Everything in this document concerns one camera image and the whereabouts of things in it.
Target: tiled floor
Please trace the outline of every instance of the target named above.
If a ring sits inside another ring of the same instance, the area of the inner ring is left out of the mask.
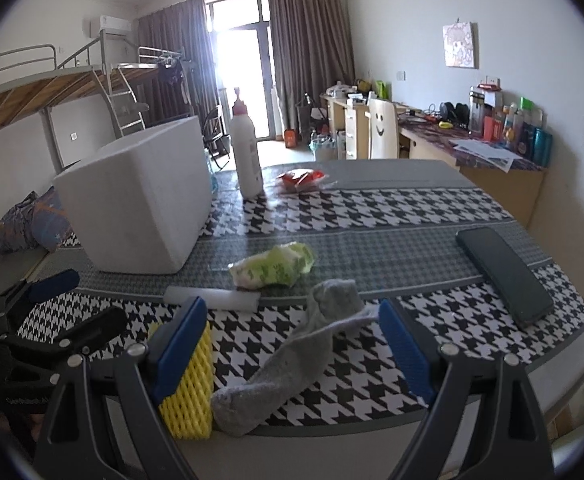
[[[286,148],[285,144],[279,140],[262,140],[258,143],[259,160],[261,167],[273,166],[275,164],[288,164],[290,162],[307,162],[314,160],[312,152],[309,148]],[[227,161],[227,156],[219,159],[219,164],[222,166]],[[230,162],[223,168],[223,170],[235,170],[234,157],[230,153]]]

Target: door frame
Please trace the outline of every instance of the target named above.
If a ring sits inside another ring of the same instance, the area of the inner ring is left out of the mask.
[[[214,4],[219,2],[225,2],[227,0],[213,0],[211,2],[205,2],[207,7],[207,14],[210,19],[210,37],[212,40],[212,50],[214,52],[214,70],[217,69],[218,60],[218,44],[217,35],[219,32],[214,30]],[[271,65],[271,57],[269,52],[269,40],[267,36],[267,30],[269,28],[269,21],[263,20],[263,4],[262,0],[256,0],[259,6],[259,21],[256,23],[248,23],[247,25],[240,25],[239,27],[229,28],[223,30],[223,32],[228,32],[232,30],[255,30],[257,33],[257,40],[259,42],[259,57],[261,58],[261,73],[263,75],[263,93],[265,94],[265,110],[267,110],[267,127],[269,129],[269,135],[267,137],[257,137],[257,141],[261,140],[275,140],[277,136],[276,126],[274,121],[274,103],[272,102],[272,88],[274,88],[274,77],[273,69]],[[219,74],[216,73],[216,78],[219,80]]]

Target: wall picture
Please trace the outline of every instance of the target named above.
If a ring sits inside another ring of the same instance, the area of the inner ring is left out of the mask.
[[[474,37],[471,23],[454,23],[443,27],[445,64],[460,68],[476,68]]]

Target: screw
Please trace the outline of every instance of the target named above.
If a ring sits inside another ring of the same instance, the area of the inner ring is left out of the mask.
[[[452,343],[444,343],[441,345],[441,353],[449,357],[454,357],[458,355],[459,349],[456,345]]]
[[[133,345],[130,345],[126,352],[132,357],[139,357],[139,355],[146,353],[146,346],[142,343],[134,343]]]
[[[76,368],[77,366],[80,366],[82,362],[83,357],[80,356],[79,354],[73,354],[70,355],[69,358],[67,358],[67,365],[70,368]]]
[[[505,361],[510,366],[518,366],[518,364],[521,362],[521,360],[514,354],[506,354],[505,357],[503,357],[503,361]]]

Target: curtain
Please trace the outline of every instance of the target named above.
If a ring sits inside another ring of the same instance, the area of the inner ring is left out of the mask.
[[[304,93],[317,102],[354,79],[354,56],[341,0],[269,0],[272,50],[283,126],[296,128]]]
[[[205,3],[187,0],[158,10],[138,20],[138,40],[142,46],[152,46],[180,52],[195,63],[189,88],[194,113],[201,121],[218,104],[214,55],[207,31]],[[181,88],[157,78],[143,83],[144,99],[150,105],[149,123],[154,124],[187,113]]]

